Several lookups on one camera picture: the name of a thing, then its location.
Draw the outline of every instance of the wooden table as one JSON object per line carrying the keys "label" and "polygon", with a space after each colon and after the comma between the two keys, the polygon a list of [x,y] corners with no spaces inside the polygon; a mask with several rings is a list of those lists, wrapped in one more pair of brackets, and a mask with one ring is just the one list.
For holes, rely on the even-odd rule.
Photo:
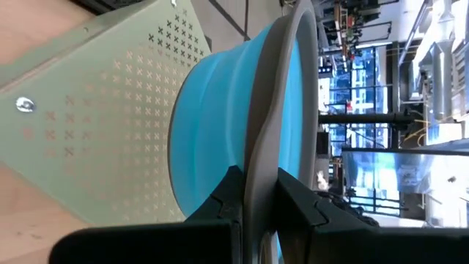
{"label": "wooden table", "polygon": [[[0,65],[92,17],[68,0],[0,0]],[[46,264],[62,236],[85,226],[0,163],[0,264]]]}

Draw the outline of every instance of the screw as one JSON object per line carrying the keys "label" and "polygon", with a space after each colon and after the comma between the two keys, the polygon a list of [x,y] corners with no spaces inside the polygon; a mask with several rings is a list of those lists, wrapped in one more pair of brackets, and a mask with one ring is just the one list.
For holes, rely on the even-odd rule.
{"label": "screw", "polygon": [[35,105],[32,100],[20,97],[16,99],[16,109],[23,113],[31,113],[35,110]]}

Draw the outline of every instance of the gray floor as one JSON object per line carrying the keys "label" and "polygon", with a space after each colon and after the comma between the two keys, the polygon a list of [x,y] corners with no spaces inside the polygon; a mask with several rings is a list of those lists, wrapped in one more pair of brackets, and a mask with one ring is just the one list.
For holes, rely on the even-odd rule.
{"label": "gray floor", "polygon": [[[245,0],[217,0],[241,29],[245,28]],[[208,0],[192,0],[204,33],[212,39],[213,52],[225,51],[244,41],[244,37]],[[256,37],[281,16],[278,0],[249,0],[248,36]]]}

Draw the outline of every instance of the perforated metal panel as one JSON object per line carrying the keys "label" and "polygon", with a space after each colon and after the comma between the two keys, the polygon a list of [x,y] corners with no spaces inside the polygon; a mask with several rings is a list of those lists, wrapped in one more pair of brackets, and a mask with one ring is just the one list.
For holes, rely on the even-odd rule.
{"label": "perforated metal panel", "polygon": [[[182,221],[169,182],[169,120],[209,48],[189,0],[127,8],[120,23],[1,88],[0,158],[91,224]],[[19,97],[34,111],[19,111]]]}

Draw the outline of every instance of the gray plastic rim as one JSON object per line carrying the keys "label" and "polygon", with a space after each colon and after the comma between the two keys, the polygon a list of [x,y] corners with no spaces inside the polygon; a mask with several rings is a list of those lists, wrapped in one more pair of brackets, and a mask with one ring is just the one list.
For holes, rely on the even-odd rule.
{"label": "gray plastic rim", "polygon": [[[243,263],[246,264],[259,263],[262,239],[265,239],[267,232],[272,232],[271,217],[278,178],[282,111],[289,62],[296,40],[300,49],[303,71],[303,131],[299,180],[309,188],[312,185],[319,105],[317,29],[311,1],[300,0],[290,15],[279,18],[272,25],[256,69],[256,78],[262,75],[270,77],[265,77],[263,81],[254,80],[251,99],[251,105],[256,104],[256,107],[260,109],[268,103],[266,118],[251,119],[250,111],[248,119],[248,138],[251,137],[251,141],[246,139],[245,154],[248,163],[245,166],[247,178],[243,203]],[[275,65],[275,74],[266,65]],[[272,80],[272,97],[265,94],[264,100],[255,100],[255,91],[265,91],[266,87],[272,89],[272,86],[269,86]],[[258,133],[256,128],[251,126],[256,123],[255,121],[262,124]],[[253,138],[255,140],[251,145],[252,152],[249,152],[249,144],[252,144]]]}

